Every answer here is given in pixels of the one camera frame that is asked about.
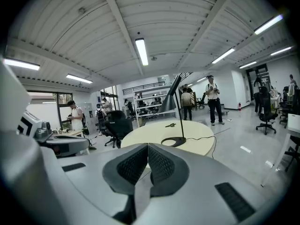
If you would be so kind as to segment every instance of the desk lamp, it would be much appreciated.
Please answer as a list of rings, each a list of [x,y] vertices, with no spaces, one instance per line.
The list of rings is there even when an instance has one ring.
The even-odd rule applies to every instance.
[[[164,141],[174,140],[175,144],[172,145],[172,147],[178,147],[178,146],[184,144],[187,141],[186,138],[184,137],[184,134],[183,134],[183,126],[182,126],[181,113],[180,113],[180,110],[179,110],[179,104],[178,104],[178,99],[177,99],[177,95],[176,95],[176,89],[177,89],[180,81],[181,81],[180,75],[176,76],[172,87],[170,88],[167,96],[164,99],[163,104],[160,106],[160,109],[158,111],[158,113],[163,113],[163,112],[167,112],[169,110],[175,109],[176,108],[176,104],[175,104],[174,99],[173,99],[173,95],[175,94],[176,103],[177,103],[178,112],[179,112],[179,117],[180,117],[182,137],[168,137],[168,138],[165,138],[164,140],[161,141],[161,144],[163,144]]]

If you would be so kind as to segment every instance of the man holding camera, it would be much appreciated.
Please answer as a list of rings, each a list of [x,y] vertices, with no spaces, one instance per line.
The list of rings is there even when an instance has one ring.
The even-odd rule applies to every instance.
[[[205,94],[208,97],[208,106],[210,107],[211,125],[215,125],[215,109],[217,110],[217,114],[219,116],[219,124],[224,125],[225,123],[222,120],[221,103],[218,96],[220,94],[220,90],[218,86],[214,83],[214,77],[212,75],[208,76],[208,81],[210,83],[206,86]]]

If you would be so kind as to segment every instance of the round table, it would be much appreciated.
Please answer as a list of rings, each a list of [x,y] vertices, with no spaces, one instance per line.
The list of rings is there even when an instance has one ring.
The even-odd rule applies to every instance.
[[[174,127],[166,127],[171,123],[175,123],[176,125]],[[199,155],[207,155],[214,145],[214,137],[202,138],[198,141],[188,138],[198,139],[200,137],[210,137],[214,135],[212,130],[200,122],[182,121],[182,125],[184,136],[187,138],[187,141],[177,148]],[[122,140],[121,147],[123,148],[137,143],[161,144],[161,141],[165,138],[178,137],[181,135],[179,120],[155,122],[133,130]],[[175,141],[168,140],[165,141],[163,145],[172,146],[174,143]]]

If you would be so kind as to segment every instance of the hair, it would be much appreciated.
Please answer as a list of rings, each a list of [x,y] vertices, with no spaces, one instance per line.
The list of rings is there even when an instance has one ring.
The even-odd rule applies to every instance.
[[[256,86],[262,86],[262,80],[260,77],[257,77],[254,81],[254,87]]]
[[[71,105],[74,105],[74,104],[75,104],[74,100],[68,101],[68,103],[67,103],[68,106],[71,106]]]

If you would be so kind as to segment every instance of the power cord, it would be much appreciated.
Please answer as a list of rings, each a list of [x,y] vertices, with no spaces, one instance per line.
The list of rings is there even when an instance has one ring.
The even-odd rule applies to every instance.
[[[211,137],[214,137],[215,140],[216,140],[216,144],[215,144],[214,150],[212,151],[212,154],[211,154],[212,158],[215,159],[215,158],[214,158],[214,151],[215,151],[216,146],[217,146],[217,138],[216,138],[215,136],[210,136],[210,137],[200,137],[200,138],[198,138],[198,139],[192,138],[192,137],[191,137],[191,138],[187,138],[187,139],[194,139],[194,140],[197,140],[197,141],[198,141],[198,140],[200,140],[200,139],[202,139],[202,138],[211,138]]]

